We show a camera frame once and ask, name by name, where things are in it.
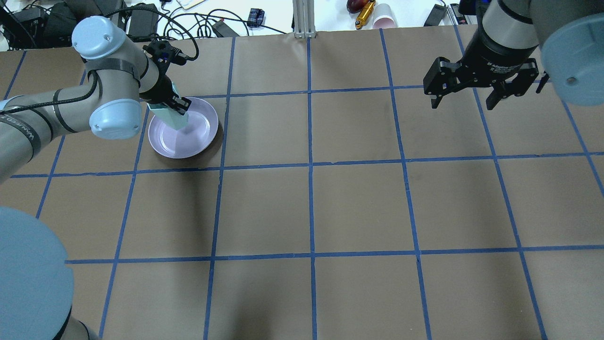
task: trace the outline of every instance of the plate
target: plate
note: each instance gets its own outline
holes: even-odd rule
[[[192,157],[208,147],[218,132],[218,114],[203,99],[189,98],[188,124],[180,130],[167,126],[153,116],[147,131],[151,147],[160,155],[172,159]]]

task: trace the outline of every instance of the dark red object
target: dark red object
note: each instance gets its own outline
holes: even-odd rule
[[[359,13],[369,0],[348,0],[346,2],[346,9],[349,13]]]

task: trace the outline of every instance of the grid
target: grid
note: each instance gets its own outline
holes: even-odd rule
[[[457,27],[455,28],[455,34],[458,39],[458,43],[460,45],[460,49],[463,52],[464,46],[461,42],[461,37]],[[535,311],[537,323],[539,326],[539,331],[541,333],[542,339],[547,339],[546,329],[544,328],[543,321],[541,319],[541,313],[539,311],[538,301],[535,297],[535,292],[533,290],[533,285],[531,281],[531,276],[529,269],[527,267],[527,263],[525,260],[524,254],[526,252],[543,252],[543,251],[559,251],[559,250],[590,250],[590,249],[604,249],[604,244],[591,244],[591,245],[577,245],[577,246],[532,246],[525,247],[522,245],[518,230],[516,228],[515,218],[512,211],[512,207],[510,204],[510,200],[506,190],[506,184],[503,179],[503,175],[501,172],[501,168],[499,165],[499,160],[502,159],[530,159],[530,158],[553,158],[553,157],[585,157],[590,165],[590,168],[593,172],[594,179],[599,187],[600,193],[604,196],[604,187],[602,185],[602,181],[597,173],[596,166],[592,160],[592,156],[595,155],[604,155],[604,152],[589,152],[586,147],[585,142],[579,132],[577,124],[574,121],[573,115],[566,103],[563,103],[566,113],[568,115],[569,121],[572,124],[574,132],[579,139],[580,145],[583,149],[583,152],[574,152],[574,153],[566,153],[566,154],[543,154],[543,155],[533,155],[533,154],[517,154],[517,155],[498,155],[495,152],[495,148],[493,145],[492,138],[490,136],[489,127],[487,124],[487,120],[485,118],[483,109],[480,105],[480,100],[478,98],[478,93],[474,90],[474,97],[477,102],[478,110],[481,117],[481,122],[483,124],[487,141],[489,144],[489,148],[491,151],[491,155],[483,155],[483,156],[469,156],[469,157],[431,157],[431,158],[416,158],[416,159],[408,159],[405,157],[405,149],[403,145],[403,139],[401,138],[401,131],[399,126],[399,119],[397,114],[397,102],[394,95],[394,90],[399,89],[407,89],[407,88],[421,88],[421,85],[407,85],[407,86],[394,86],[393,84],[393,76],[390,68],[390,61],[388,58],[388,49],[386,45],[386,41],[384,38],[384,32],[380,30],[381,44],[384,52],[385,63],[387,67],[388,73],[388,83],[387,87],[372,87],[372,88],[343,88],[343,89],[330,89],[330,90],[313,90],[311,87],[312,79],[311,79],[311,43],[310,39],[307,40],[307,90],[306,91],[284,91],[284,92],[267,92],[267,93],[246,93],[246,94],[231,94],[231,84],[233,78],[233,60],[235,55],[235,41],[233,38],[231,41],[231,54],[230,54],[230,66],[228,73],[228,85],[227,91],[224,95],[211,95],[211,96],[199,96],[199,98],[225,98],[226,99],[226,113],[223,124],[223,140],[222,140],[222,154],[220,157],[220,166],[219,167],[209,167],[209,168],[175,168],[175,169],[146,169],[139,170],[138,169],[138,161],[141,155],[141,149],[144,141],[144,134],[140,135],[138,141],[138,149],[136,153],[136,159],[134,163],[134,167],[132,171],[118,171],[118,172],[85,172],[78,174],[71,173],[55,173],[55,168],[57,162],[60,157],[61,150],[63,148],[64,137],[62,137],[58,150],[56,152],[53,165],[50,169],[49,174],[21,174],[14,175],[13,178],[47,178],[47,183],[42,195],[42,199],[40,201],[40,205],[36,214],[36,217],[39,218],[40,214],[43,210],[45,199],[48,193],[48,189],[50,187],[51,181],[56,177],[79,177],[86,175],[96,175],[96,176],[113,176],[113,175],[131,175],[132,179],[130,182],[130,187],[127,195],[126,206],[124,208],[123,220],[121,224],[121,229],[118,237],[118,243],[115,249],[115,256],[112,258],[93,258],[93,259],[84,259],[84,260],[68,260],[68,264],[100,264],[107,263],[112,264],[111,277],[109,279],[109,286],[107,289],[106,299],[104,302],[103,316],[101,319],[101,326],[99,335],[102,337],[104,333],[105,322],[107,318],[107,312],[110,305],[111,294],[113,289],[113,283],[115,279],[116,269],[121,263],[160,263],[160,262],[187,262],[187,261],[207,261],[210,264],[210,275],[208,281],[207,288],[207,305],[206,305],[206,314],[205,314],[205,324],[204,324],[204,339],[208,339],[208,331],[210,326],[210,315],[211,315],[211,303],[212,303],[212,292],[213,292],[213,278],[214,278],[214,266],[217,261],[232,261],[232,260],[265,260],[265,259],[276,259],[276,258],[309,258],[310,259],[310,285],[311,285],[311,295],[312,295],[312,337],[313,339],[318,339],[318,330],[317,330],[317,313],[316,313],[316,273],[315,273],[315,259],[323,258],[323,257],[367,257],[367,256],[415,256],[417,259],[417,274],[418,274],[418,285],[420,290],[422,308],[423,308],[423,317],[426,328],[426,335],[428,339],[432,339],[430,320],[429,320],[429,306],[426,300],[426,289],[424,285],[423,279],[423,270],[422,270],[422,255],[433,255],[433,254],[461,254],[461,253],[518,253],[522,262],[522,269],[524,271],[526,284],[529,290],[530,298],[533,304],[533,308]],[[11,90],[12,85],[14,84],[14,80],[17,78],[19,69],[25,59],[24,52],[21,61],[19,62],[19,66],[14,73],[13,79],[10,83],[10,86],[4,96],[6,99]],[[394,124],[396,127],[396,134],[398,139],[398,147],[400,152],[399,159],[384,159],[384,160],[366,160],[366,161],[343,161],[343,162],[314,162],[312,156],[312,96],[315,93],[335,93],[335,92],[351,92],[351,91],[379,91],[379,90],[389,90],[391,97],[391,104],[394,112]],[[274,95],[288,95],[288,94],[307,94],[307,102],[308,102],[308,131],[309,131],[309,140],[308,140],[308,151],[309,151],[309,159],[307,163],[288,163],[288,164],[268,164],[268,165],[245,165],[245,166],[225,166],[225,153],[226,153],[226,144],[227,144],[227,135],[228,135],[228,115],[230,108],[230,99],[233,97],[246,97],[246,96],[274,96]],[[145,113],[143,130],[148,123],[149,111]],[[513,234],[516,241],[515,247],[501,247],[501,248],[478,248],[478,249],[422,249],[419,244],[417,229],[414,217],[414,209],[413,209],[413,197],[409,184],[409,176],[407,170],[407,164],[414,162],[449,162],[449,161],[465,161],[465,160],[492,160],[495,165],[496,173],[498,176],[498,180],[501,186],[501,192],[504,197],[504,201],[506,204],[507,212],[509,215],[509,219],[512,225]],[[366,251],[366,252],[316,252],[315,251],[315,230],[314,230],[314,203],[313,203],[313,169],[316,166],[335,166],[335,165],[365,165],[365,164],[388,164],[395,163],[401,164],[403,170],[403,178],[405,184],[405,194],[408,203],[408,211],[411,219],[411,231],[413,235],[413,250],[397,250],[397,251]],[[225,171],[231,170],[242,170],[242,169],[263,169],[263,168],[308,168],[308,184],[309,184],[309,212],[310,212],[310,220],[309,220],[309,243],[310,243],[310,252],[308,253],[277,253],[277,254],[258,254],[258,255],[227,255],[227,256],[217,256],[216,255],[216,244],[218,238],[218,225],[220,220],[220,202],[222,195],[222,185],[223,185],[223,175]],[[148,174],[148,173],[157,173],[157,172],[198,172],[198,171],[216,171],[219,173],[219,185],[217,190],[216,197],[216,209],[215,209],[215,219],[214,219],[214,230],[213,230],[213,239],[212,239],[212,250],[211,255],[209,257],[174,257],[174,258],[120,258],[120,250],[121,244],[124,236],[124,230],[126,228],[126,221],[128,219],[128,213],[130,209],[130,202],[132,199],[132,194],[135,186],[135,182],[138,174]]]

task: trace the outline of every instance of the metal bracket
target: metal bracket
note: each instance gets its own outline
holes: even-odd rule
[[[294,36],[296,38],[314,38],[315,1],[293,0],[294,2]]]

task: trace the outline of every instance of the white cup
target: white cup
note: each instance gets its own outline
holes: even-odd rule
[[[373,28],[394,28],[396,21],[388,4],[379,4],[373,10]]]

